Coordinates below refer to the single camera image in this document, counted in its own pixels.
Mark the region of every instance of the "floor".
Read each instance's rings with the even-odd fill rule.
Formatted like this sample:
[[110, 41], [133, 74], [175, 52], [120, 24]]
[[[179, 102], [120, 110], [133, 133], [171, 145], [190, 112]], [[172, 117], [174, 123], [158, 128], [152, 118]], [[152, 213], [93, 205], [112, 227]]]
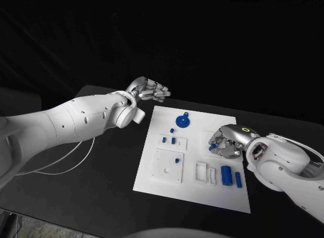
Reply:
[[[12, 238], [15, 233], [15, 220], [8, 227], [8, 231], [1, 238]], [[18, 220], [21, 223], [21, 228], [17, 232], [17, 238], [97, 238], [95, 236], [86, 235], [77, 231], [54, 226], [46, 222], [41, 222], [30, 217], [21, 217]]]

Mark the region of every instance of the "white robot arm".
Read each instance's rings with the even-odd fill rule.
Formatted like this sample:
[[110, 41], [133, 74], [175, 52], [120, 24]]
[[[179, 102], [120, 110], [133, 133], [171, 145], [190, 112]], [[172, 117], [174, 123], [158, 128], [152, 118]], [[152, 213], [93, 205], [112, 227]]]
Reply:
[[[309, 147], [287, 140], [273, 134], [260, 137], [250, 128], [228, 124], [208, 140], [210, 152], [234, 159], [244, 151], [247, 169], [262, 184], [283, 191], [293, 203], [324, 223], [324, 157]], [[293, 143], [312, 151], [322, 163], [313, 163]]]
[[139, 123], [143, 111], [136, 101], [162, 102], [165, 96], [167, 87], [139, 77], [125, 91], [77, 97], [46, 111], [0, 117], [0, 188], [38, 152], [84, 141], [107, 128], [123, 128], [131, 121]]

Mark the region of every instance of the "robotic hand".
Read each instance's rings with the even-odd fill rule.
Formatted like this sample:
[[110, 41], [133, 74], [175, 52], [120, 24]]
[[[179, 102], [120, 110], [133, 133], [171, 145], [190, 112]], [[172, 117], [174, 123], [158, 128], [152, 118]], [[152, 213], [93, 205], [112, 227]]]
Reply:
[[275, 134], [260, 137], [240, 125], [221, 126], [208, 140], [210, 152], [227, 159], [237, 158], [244, 151], [247, 169], [262, 184], [283, 191], [293, 203], [324, 223], [324, 163], [313, 163], [295, 144], [313, 152], [324, 162], [322, 155], [296, 141]]
[[54, 108], [0, 117], [0, 188], [11, 180], [28, 159], [50, 147], [89, 140], [107, 128], [139, 123], [143, 111], [138, 100], [162, 102], [167, 87], [145, 77], [136, 78], [125, 91], [77, 97]]

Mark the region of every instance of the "black table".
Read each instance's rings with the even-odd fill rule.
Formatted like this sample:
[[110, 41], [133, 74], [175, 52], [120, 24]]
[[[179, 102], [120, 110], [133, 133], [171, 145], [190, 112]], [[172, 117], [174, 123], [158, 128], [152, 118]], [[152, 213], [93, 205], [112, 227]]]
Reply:
[[[79, 96], [113, 89], [86, 86]], [[311, 146], [324, 155], [324, 127], [315, 123], [249, 113], [168, 98], [162, 104], [141, 101], [141, 124], [109, 129], [95, 138], [83, 163], [66, 174], [14, 177], [0, 194], [0, 208], [105, 238], [141, 230], [179, 227], [230, 237], [324, 237], [324, 225], [293, 205], [282, 192], [267, 189], [246, 169], [250, 214], [132, 191], [154, 105], [236, 117], [236, 123], [260, 135], [279, 134]], [[83, 158], [92, 140], [47, 169], [60, 172]], [[35, 155], [28, 171], [60, 158], [73, 144]]]

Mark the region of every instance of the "black background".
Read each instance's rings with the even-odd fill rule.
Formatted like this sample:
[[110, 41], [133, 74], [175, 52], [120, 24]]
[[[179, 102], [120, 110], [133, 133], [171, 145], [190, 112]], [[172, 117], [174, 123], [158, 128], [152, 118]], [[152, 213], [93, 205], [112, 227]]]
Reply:
[[47, 109], [138, 76], [174, 99], [324, 125], [324, 1], [0, 1], [0, 86]]

